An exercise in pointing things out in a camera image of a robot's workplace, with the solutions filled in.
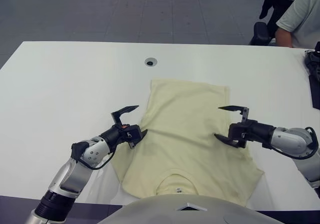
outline t-shirt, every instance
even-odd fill
[[[276,25],[292,33],[293,47],[314,49],[320,41],[320,0],[295,0]]]
[[[152,80],[140,127],[148,129],[133,149],[119,145],[112,159],[123,189],[138,198],[198,194],[246,205],[263,172],[248,149],[220,142],[228,135],[229,104],[224,86]]]

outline floor tile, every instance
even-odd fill
[[[206,33],[205,23],[201,13],[175,15],[173,20],[175,33]]]
[[[73,17],[74,32],[105,32],[111,21],[109,14],[77,14]]]
[[[141,33],[139,36],[139,43],[172,44],[173,42],[171,33]]]
[[[107,33],[104,37],[105,42],[123,42],[123,43],[138,43],[139,33]]]
[[[145,7],[141,22],[141,32],[171,33],[173,31],[172,8]]]
[[[141,0],[119,0],[114,15],[142,15],[144,5]]]
[[[174,33],[173,42],[175,44],[209,44],[207,34],[179,34]]]
[[[171,33],[173,29],[171,17],[143,16],[140,31],[144,33]]]
[[[248,45],[242,35],[208,34],[211,45]]]
[[[146,6],[143,10],[146,17],[172,17],[171,6]]]
[[[141,15],[113,16],[107,32],[135,33],[140,31]]]
[[[70,34],[70,41],[89,41],[89,42],[103,42],[105,40],[104,32],[74,32]]]
[[[208,34],[240,34],[238,25],[232,16],[212,14],[212,16],[205,16],[204,20]]]

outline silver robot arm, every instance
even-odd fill
[[[311,127],[286,129],[258,123],[248,119],[247,107],[224,106],[220,109],[240,111],[242,121],[230,125],[228,137],[215,134],[218,140],[235,148],[245,148],[247,141],[256,141],[264,148],[291,158],[320,198],[320,149]]]
[[[123,125],[120,116],[138,106],[128,106],[112,113],[115,125],[99,136],[72,145],[70,159],[53,178],[40,204],[32,210],[26,224],[64,223],[76,198],[90,179],[94,170],[104,167],[115,154],[117,145],[128,142],[133,149],[146,135],[138,125]],[[111,154],[102,163],[104,157]]]
[[[277,127],[271,138],[271,146],[283,153],[300,159],[292,158],[305,180],[312,188],[320,186],[320,149],[312,146],[313,137],[305,129],[285,129]]]

